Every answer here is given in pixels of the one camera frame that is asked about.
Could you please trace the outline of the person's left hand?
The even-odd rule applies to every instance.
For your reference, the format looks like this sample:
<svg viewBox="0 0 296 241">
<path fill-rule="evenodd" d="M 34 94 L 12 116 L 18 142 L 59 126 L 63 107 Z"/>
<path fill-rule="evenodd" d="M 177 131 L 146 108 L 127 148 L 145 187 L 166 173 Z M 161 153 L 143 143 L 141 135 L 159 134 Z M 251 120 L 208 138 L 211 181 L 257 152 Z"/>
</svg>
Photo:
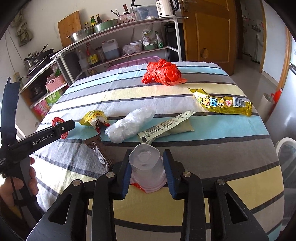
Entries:
<svg viewBox="0 0 296 241">
<path fill-rule="evenodd" d="M 23 181 L 17 177 L 6 177 L 4 183 L 1 185 L 1 198 L 8 207 L 15 206 L 15 200 L 17 194 L 24 188 L 27 187 L 29 193 L 36 196 L 39 192 L 38 182 L 36 180 L 36 171 L 32 167 L 35 160 L 30 157 L 30 165 L 25 168 L 24 174 L 29 177 L 27 181 Z"/>
</svg>

